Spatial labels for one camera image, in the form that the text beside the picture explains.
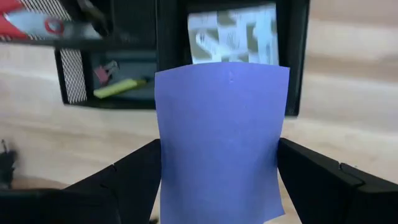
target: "black mesh desk organizer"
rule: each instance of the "black mesh desk organizer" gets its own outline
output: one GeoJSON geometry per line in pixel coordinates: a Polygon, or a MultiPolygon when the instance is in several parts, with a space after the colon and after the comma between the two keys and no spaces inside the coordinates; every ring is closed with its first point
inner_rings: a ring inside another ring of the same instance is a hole
{"type": "MultiPolygon", "coordinates": [[[[62,19],[84,21],[76,0],[21,0],[30,10],[42,11],[62,19]]],[[[153,87],[128,97],[102,100],[93,96],[93,69],[101,60],[123,60],[125,68],[148,73],[192,63],[188,43],[187,16],[191,12],[255,6],[259,0],[91,0],[110,18],[114,34],[103,40],[44,40],[31,37],[2,41],[55,47],[55,59],[62,100],[66,105],[109,109],[155,109],[153,87]]],[[[286,115],[299,113],[304,65],[309,0],[274,0],[277,4],[279,61],[290,67],[286,115]]]]}

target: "light wood grain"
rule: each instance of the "light wood grain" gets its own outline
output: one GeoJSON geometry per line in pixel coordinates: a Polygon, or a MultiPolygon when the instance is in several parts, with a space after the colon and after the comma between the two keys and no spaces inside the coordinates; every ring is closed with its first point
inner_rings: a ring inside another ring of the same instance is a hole
{"type": "MultiPolygon", "coordinates": [[[[300,116],[282,136],[398,183],[398,2],[313,0],[300,116]]],[[[62,105],[53,49],[0,44],[0,137],[20,153],[15,185],[79,181],[159,137],[154,111],[62,105]]],[[[300,223],[283,183],[286,215],[300,223]]],[[[159,215],[159,198],[153,216],[159,215]]]]}

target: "paper sheet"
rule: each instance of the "paper sheet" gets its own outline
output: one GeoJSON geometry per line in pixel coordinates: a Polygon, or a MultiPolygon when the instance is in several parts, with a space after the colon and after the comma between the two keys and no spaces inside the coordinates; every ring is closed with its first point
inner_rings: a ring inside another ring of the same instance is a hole
{"type": "Polygon", "coordinates": [[[276,4],[189,14],[192,62],[279,64],[276,4]]]}
{"type": "Polygon", "coordinates": [[[289,69],[223,62],[155,76],[162,224],[260,224],[284,214],[277,144],[289,69]]]}

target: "blue paper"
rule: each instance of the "blue paper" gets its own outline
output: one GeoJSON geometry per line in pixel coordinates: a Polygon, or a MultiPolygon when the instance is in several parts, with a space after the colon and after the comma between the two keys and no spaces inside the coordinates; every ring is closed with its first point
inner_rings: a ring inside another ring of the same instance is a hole
{"type": "Polygon", "coordinates": [[[155,77],[162,224],[260,224],[284,214],[277,180],[289,69],[188,65],[155,77]]]}

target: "yellow highlighter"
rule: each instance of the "yellow highlighter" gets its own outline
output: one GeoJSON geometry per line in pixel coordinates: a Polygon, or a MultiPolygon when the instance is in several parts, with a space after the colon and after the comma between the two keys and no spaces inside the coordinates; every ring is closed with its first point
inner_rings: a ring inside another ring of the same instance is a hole
{"type": "Polygon", "coordinates": [[[94,90],[94,95],[100,99],[120,94],[124,91],[140,88],[147,84],[147,80],[126,79],[118,83],[94,90]]]}

